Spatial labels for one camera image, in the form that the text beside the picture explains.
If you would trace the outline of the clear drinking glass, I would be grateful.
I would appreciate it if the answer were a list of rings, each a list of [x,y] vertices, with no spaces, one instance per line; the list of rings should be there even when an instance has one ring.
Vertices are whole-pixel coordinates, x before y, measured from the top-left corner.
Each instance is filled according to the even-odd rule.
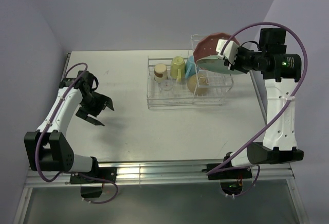
[[[171,79],[163,80],[160,83],[160,94],[162,98],[174,97],[174,82]]]

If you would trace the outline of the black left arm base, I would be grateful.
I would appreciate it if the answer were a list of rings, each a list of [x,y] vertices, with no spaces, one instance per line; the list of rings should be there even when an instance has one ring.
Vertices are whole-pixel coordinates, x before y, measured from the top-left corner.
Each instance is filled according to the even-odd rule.
[[[117,167],[100,167],[97,172],[71,174],[69,183],[80,185],[80,195],[85,201],[93,204],[101,204],[114,200],[119,188],[116,185]],[[115,192],[109,200],[95,201],[104,193],[105,184],[115,187]]]

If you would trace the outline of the blue ceramic mug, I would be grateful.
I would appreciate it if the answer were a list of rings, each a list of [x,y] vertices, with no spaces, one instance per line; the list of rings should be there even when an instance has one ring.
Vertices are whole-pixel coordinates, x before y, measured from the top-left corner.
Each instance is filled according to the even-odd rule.
[[[186,61],[186,67],[185,67],[185,78],[188,79],[189,77],[195,75],[199,70],[199,67],[196,66],[194,56],[188,57]]]

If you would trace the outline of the yellow ceramic mug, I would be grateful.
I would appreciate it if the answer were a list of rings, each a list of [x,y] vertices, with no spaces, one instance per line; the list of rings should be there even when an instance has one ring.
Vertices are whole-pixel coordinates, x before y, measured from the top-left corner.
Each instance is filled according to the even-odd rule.
[[[181,82],[185,77],[186,63],[185,59],[180,56],[176,56],[171,61],[170,76],[177,82]]]

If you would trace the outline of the pink dotted plate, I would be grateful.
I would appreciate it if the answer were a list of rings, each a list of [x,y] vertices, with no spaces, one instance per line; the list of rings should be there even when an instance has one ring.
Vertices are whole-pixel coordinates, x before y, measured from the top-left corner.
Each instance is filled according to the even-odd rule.
[[[224,32],[217,32],[217,33],[212,33],[203,39],[201,39],[194,51],[193,51],[193,56],[194,56],[194,62],[196,63],[197,60],[208,57],[208,56],[213,56],[217,55],[218,52],[216,51],[217,43],[219,39],[224,39],[227,40],[231,37],[231,35],[224,33]]]

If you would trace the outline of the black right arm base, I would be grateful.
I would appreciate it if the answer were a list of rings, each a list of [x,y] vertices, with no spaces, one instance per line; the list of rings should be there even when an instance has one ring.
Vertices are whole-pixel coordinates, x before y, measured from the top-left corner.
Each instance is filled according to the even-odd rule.
[[[208,176],[209,180],[235,180],[250,178],[252,178],[252,172],[247,166],[231,167],[227,165]]]

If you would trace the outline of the beige ceramic bowl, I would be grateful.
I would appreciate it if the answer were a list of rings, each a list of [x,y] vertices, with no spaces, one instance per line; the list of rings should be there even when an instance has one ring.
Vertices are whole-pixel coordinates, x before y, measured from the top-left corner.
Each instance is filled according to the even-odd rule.
[[[187,81],[188,90],[197,96],[202,96],[208,91],[208,80],[203,74],[195,74]]]

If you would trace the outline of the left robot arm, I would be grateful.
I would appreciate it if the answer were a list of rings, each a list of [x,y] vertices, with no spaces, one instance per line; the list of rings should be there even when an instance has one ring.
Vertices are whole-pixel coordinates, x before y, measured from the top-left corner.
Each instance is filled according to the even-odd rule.
[[[73,116],[101,126],[97,116],[106,108],[113,109],[111,98],[96,92],[97,78],[89,71],[79,71],[76,78],[64,78],[53,107],[35,132],[27,132],[24,144],[33,171],[81,172],[87,182],[99,179],[95,157],[75,154],[65,138]]]

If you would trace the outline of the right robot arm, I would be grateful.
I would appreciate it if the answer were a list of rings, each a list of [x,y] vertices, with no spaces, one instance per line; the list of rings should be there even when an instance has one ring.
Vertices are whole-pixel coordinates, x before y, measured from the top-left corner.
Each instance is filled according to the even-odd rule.
[[[267,124],[238,151],[227,153],[222,168],[229,178],[241,167],[304,158],[295,138],[295,95],[305,74],[300,56],[286,53],[285,37],[286,29],[263,28],[258,51],[240,46],[234,59],[225,60],[230,70],[260,72],[267,91]]]

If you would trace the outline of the metal tin cup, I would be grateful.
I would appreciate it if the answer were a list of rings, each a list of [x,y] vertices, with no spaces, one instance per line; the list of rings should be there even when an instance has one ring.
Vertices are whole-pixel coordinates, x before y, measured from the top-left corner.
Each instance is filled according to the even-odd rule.
[[[158,83],[168,78],[167,66],[163,63],[156,64],[154,66],[154,80]]]

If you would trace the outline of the green ceramic plate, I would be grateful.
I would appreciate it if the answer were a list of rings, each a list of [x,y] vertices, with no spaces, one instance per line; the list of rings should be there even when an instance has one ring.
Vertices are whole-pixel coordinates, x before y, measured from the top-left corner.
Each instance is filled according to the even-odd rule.
[[[228,74],[228,75],[243,74],[242,72],[237,70],[229,70],[228,66],[224,65],[224,60],[219,59],[216,55],[201,58],[197,60],[195,64],[198,67],[204,70],[208,70],[210,72],[216,72],[216,73]]]

